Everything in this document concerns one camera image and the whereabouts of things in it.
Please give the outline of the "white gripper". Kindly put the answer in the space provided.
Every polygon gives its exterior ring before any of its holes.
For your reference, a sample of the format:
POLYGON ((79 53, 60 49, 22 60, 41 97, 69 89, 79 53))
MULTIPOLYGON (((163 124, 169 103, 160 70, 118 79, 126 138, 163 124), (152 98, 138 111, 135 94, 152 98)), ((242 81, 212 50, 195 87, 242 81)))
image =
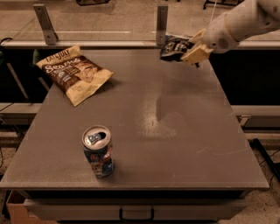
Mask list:
POLYGON ((187 65, 197 64, 207 60, 210 54, 226 53, 235 49, 239 42, 236 41, 228 24, 228 16, 220 15, 215 18, 206 29, 202 29, 192 36, 190 47, 181 57, 187 65))

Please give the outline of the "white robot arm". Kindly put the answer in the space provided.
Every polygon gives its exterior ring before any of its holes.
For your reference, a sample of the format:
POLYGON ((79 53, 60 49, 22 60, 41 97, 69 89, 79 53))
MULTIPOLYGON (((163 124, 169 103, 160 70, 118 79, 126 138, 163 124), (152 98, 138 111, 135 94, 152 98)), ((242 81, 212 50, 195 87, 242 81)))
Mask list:
POLYGON ((220 14, 195 34, 193 47, 181 59, 188 65, 207 60, 211 53, 226 53, 244 39, 280 28, 280 0, 244 0, 220 14))

